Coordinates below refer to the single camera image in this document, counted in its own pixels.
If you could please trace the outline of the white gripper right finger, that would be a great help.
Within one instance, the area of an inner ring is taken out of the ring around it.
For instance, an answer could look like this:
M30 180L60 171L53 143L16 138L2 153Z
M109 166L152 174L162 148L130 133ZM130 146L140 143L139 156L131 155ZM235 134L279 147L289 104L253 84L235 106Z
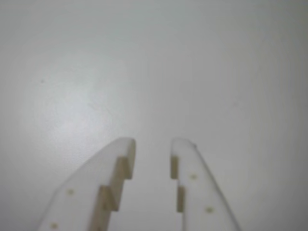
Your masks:
M171 142L170 176L177 180L177 211L184 231L239 231L226 198L197 146L188 139Z

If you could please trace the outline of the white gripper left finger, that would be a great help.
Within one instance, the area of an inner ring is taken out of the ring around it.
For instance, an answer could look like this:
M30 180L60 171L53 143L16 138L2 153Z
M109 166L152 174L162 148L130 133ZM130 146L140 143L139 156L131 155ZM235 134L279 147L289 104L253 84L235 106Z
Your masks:
M118 138L73 173L55 192L40 231L106 231L120 208L124 182L132 179L133 138Z

